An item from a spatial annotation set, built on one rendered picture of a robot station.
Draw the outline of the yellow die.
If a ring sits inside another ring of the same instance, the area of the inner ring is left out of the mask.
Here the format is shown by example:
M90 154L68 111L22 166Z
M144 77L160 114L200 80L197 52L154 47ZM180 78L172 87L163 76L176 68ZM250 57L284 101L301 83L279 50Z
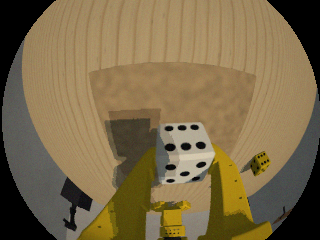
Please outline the yellow die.
M271 161L269 157L267 156L266 152L263 151L254 156L252 162L250 163L250 168L254 176L256 177L259 174L263 173L270 164Z

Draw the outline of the brown textured mat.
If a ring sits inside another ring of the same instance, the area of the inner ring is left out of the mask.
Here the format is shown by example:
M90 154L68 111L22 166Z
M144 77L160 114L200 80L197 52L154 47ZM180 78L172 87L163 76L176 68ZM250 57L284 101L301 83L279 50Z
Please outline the brown textured mat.
M247 118L256 76L198 63L152 62L89 72L96 110L124 176L163 123L201 122L211 143L231 154Z

